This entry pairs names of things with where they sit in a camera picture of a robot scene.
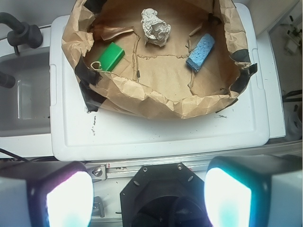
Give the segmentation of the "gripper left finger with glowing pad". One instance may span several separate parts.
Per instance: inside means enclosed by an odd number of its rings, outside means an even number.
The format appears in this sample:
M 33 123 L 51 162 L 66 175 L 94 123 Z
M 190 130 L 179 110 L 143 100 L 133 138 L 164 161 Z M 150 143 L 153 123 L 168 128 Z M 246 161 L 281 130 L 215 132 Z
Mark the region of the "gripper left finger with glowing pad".
M 87 227 L 93 199 L 93 181 L 81 162 L 0 165 L 2 227 Z

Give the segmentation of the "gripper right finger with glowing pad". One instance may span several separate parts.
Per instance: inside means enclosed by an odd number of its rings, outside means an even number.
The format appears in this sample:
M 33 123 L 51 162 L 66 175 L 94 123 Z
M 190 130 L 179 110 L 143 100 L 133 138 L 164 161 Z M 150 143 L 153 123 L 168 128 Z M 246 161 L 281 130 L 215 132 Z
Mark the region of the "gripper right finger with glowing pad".
M 303 159 L 217 156 L 205 175 L 204 200 L 214 227 L 301 227 Z

